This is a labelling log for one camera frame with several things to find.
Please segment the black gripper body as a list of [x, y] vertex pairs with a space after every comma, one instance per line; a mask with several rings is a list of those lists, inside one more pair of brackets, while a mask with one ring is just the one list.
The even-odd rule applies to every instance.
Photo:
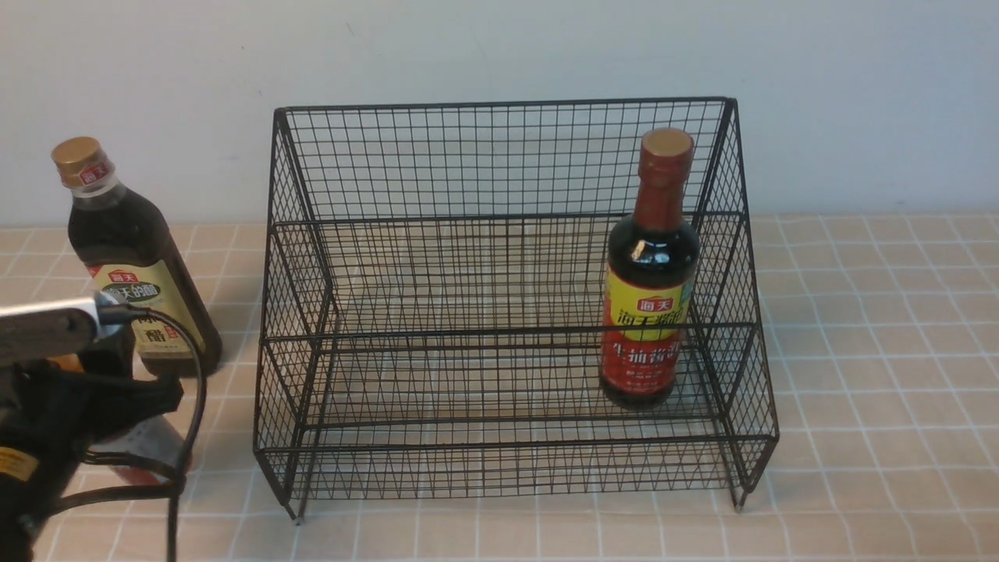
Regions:
[[5, 366], [2, 479], [68, 478], [86, 463], [131, 485], [164, 485], [184, 441], [165, 416], [183, 395], [177, 376], [136, 379], [129, 357], [111, 350]]

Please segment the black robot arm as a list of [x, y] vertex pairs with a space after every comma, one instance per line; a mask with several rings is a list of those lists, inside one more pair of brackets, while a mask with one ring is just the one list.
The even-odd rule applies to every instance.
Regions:
[[[175, 377], [136, 380], [129, 361], [104, 350], [89, 351], [92, 372], [65, 370], [41, 359], [2, 369], [2, 559], [32, 561], [48, 520], [92, 505], [170, 497], [182, 484], [180, 453], [161, 460], [125, 450], [95, 447], [163, 414], [184, 395]], [[147, 483], [67, 495], [82, 464], [152, 473]]]

